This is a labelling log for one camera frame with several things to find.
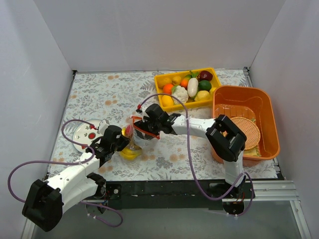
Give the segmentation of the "fake yellow lemon front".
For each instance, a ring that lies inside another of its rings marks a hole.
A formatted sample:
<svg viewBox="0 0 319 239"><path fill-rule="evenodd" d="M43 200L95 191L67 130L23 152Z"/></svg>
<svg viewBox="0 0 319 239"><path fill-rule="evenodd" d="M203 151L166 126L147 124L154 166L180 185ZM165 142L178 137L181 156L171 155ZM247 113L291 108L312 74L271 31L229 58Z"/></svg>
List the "fake yellow lemon front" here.
<svg viewBox="0 0 319 239"><path fill-rule="evenodd" d="M169 95L164 95L161 98L162 106L163 107L172 107L174 106L174 100Z"/></svg>

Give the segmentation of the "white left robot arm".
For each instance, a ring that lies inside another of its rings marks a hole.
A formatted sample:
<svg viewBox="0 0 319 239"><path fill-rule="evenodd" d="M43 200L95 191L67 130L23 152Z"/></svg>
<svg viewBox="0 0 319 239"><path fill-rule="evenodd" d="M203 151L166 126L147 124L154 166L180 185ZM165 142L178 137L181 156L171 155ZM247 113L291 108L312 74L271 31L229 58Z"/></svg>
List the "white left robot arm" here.
<svg viewBox="0 0 319 239"><path fill-rule="evenodd" d="M75 165L46 181L38 179L32 183L22 215L45 232L52 230L63 214L82 200L89 197L108 199L106 180L95 171L109 161L115 152L123 150L130 140L115 125L100 127L99 132L101 137L90 145L81 145L85 152Z"/></svg>

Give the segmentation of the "clear zip top bag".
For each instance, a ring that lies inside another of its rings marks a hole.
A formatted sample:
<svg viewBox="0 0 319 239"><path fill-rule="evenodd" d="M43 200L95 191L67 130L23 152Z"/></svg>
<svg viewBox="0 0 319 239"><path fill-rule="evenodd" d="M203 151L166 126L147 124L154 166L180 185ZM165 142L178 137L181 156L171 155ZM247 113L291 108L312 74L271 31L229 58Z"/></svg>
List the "clear zip top bag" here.
<svg viewBox="0 0 319 239"><path fill-rule="evenodd" d="M143 150L154 147L160 139L159 135L136 126L140 122L143 122L141 117L130 116L130 123L122 128L122 135L129 139L129 144L119 154L126 160L134 160L143 153Z"/></svg>

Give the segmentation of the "fake white radish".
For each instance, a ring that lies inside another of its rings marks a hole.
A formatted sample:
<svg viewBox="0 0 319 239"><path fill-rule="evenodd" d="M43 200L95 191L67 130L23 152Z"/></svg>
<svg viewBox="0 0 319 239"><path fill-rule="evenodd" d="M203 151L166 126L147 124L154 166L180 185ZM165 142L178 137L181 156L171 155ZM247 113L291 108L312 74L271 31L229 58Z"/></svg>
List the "fake white radish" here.
<svg viewBox="0 0 319 239"><path fill-rule="evenodd" d="M190 98L194 99L198 92L198 79L197 79L198 73L196 72L194 73L190 71L190 75L191 75L191 78L188 81L187 93Z"/></svg>

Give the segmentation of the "yellow plastic tray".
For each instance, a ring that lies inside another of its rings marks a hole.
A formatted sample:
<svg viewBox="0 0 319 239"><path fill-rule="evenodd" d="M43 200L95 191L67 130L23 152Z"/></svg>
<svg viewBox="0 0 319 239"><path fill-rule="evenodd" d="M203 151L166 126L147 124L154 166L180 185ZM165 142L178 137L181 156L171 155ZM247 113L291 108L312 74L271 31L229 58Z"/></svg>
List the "yellow plastic tray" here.
<svg viewBox="0 0 319 239"><path fill-rule="evenodd" d="M159 104L166 112L205 107L221 86L213 68L195 69L155 76Z"/></svg>

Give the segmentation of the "fake mango green orange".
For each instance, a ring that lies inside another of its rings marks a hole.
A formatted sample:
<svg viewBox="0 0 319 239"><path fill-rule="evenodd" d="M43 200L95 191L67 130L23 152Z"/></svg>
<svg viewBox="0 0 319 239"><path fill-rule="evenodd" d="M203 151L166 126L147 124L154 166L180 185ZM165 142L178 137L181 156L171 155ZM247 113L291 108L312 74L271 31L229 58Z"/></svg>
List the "fake mango green orange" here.
<svg viewBox="0 0 319 239"><path fill-rule="evenodd" d="M188 82L189 82L189 79L188 78L184 78L184 79L182 79L182 81L180 83L180 86L184 87L185 89L187 89Z"/></svg>

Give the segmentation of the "fake green lime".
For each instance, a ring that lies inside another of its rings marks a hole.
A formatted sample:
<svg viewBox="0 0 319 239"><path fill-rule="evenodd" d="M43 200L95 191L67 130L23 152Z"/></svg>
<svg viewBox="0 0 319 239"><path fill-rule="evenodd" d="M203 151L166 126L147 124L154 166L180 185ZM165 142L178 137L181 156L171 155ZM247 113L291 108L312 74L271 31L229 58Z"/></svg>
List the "fake green lime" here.
<svg viewBox="0 0 319 239"><path fill-rule="evenodd" d="M210 91L212 88L211 83L208 80L201 80L198 83L198 88L200 91Z"/></svg>

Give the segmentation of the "white fruit pattern plate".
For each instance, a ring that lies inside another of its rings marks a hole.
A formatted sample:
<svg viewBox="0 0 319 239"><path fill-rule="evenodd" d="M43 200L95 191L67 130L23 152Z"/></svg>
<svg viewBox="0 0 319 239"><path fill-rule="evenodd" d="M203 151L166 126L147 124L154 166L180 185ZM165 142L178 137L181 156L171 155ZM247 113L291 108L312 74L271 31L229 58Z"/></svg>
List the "white fruit pattern plate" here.
<svg viewBox="0 0 319 239"><path fill-rule="evenodd" d="M99 119L90 119L88 120L89 123L93 124L95 128L98 128L101 120ZM80 124L73 133L72 140L74 142L90 145L93 140L95 140L98 137L101 137L102 135L99 133L97 129L94 129L91 125L87 123ZM78 150L79 152L83 153L86 150L86 147L77 145L73 143L73 146Z"/></svg>

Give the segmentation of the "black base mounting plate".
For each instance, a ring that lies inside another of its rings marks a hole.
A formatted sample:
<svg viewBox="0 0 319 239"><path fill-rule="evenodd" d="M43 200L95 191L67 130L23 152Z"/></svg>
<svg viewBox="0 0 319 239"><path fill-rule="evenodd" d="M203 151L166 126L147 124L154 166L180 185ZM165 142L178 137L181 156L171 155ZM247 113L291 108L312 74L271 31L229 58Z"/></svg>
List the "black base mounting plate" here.
<svg viewBox="0 0 319 239"><path fill-rule="evenodd" d="M105 196L86 198L91 203L106 202L107 206L121 209L184 209L207 208L222 210L226 203L249 200L251 185L245 182L242 193L233 189L224 200L211 201L204 197L193 180L177 181L113 181L107 182Z"/></svg>

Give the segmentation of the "fake bumpy yellow lemon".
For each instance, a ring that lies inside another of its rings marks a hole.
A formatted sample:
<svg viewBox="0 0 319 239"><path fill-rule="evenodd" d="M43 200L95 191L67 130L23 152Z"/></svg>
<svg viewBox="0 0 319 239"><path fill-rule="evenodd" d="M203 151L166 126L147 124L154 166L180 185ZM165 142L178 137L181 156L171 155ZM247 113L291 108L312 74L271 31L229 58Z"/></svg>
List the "fake bumpy yellow lemon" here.
<svg viewBox="0 0 319 239"><path fill-rule="evenodd" d="M194 100L196 102L199 101L206 101L206 100L210 100L211 99L211 94L208 91L202 90L202 91L198 91L198 93L196 94Z"/></svg>

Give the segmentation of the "fake small yellow fruit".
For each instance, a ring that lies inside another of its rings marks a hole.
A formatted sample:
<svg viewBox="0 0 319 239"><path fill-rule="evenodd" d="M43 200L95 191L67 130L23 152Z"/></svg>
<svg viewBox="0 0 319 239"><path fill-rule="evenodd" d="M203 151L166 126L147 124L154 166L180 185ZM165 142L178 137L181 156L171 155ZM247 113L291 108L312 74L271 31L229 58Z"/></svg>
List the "fake small yellow fruit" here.
<svg viewBox="0 0 319 239"><path fill-rule="evenodd" d="M180 76L175 76L172 78L172 84L174 86L180 85L181 81L182 81L182 78Z"/></svg>

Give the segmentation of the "fake yellow banana bunch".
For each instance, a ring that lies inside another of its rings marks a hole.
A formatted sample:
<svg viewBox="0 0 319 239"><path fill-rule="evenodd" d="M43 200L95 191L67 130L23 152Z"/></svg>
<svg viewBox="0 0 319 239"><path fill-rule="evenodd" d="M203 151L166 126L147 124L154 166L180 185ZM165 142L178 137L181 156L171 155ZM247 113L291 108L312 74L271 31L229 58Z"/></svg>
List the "fake yellow banana bunch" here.
<svg viewBox="0 0 319 239"><path fill-rule="evenodd" d="M123 136L125 136L125 128L126 127L122 128ZM128 137L128 139L130 140L129 144L122 151L119 152L120 156L126 160L134 160L136 157L140 156L142 153L142 149L136 144L134 144L132 137Z"/></svg>

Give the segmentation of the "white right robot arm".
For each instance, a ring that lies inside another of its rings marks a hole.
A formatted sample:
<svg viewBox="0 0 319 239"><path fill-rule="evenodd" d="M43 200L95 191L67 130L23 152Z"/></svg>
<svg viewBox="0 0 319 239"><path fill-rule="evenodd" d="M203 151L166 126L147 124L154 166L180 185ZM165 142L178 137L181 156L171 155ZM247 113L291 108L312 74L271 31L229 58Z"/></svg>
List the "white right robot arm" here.
<svg viewBox="0 0 319 239"><path fill-rule="evenodd" d="M169 115L158 104L152 104L145 110L138 105L136 111L141 115L141 118L133 123L137 130L134 140L138 146L153 138L159 138L161 132L186 135L187 139L196 136L210 142L214 152L223 160L226 192L217 198L211 197L201 188L199 181L194 179L204 197L214 201L227 195L237 198L243 193L247 175L243 170L243 152L247 137L229 117L221 115L215 119L197 119L176 113Z"/></svg>

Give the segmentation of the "fake red apple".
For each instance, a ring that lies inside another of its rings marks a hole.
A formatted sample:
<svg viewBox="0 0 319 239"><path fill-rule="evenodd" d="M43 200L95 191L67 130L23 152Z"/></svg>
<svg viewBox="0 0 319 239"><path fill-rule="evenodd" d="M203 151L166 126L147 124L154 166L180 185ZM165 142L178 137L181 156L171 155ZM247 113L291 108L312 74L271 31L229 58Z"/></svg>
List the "fake red apple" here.
<svg viewBox="0 0 319 239"><path fill-rule="evenodd" d="M213 79L213 74L209 71L201 71L197 76L198 81L211 81Z"/></svg>

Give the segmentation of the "fake red strawberry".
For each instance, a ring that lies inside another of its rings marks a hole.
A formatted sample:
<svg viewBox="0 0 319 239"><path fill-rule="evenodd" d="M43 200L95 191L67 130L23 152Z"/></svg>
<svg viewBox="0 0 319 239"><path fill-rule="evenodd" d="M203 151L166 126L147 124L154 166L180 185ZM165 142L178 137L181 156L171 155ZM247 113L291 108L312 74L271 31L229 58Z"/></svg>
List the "fake red strawberry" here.
<svg viewBox="0 0 319 239"><path fill-rule="evenodd" d="M132 137L134 132L134 127L132 124L129 124L125 128L125 136L126 137Z"/></svg>

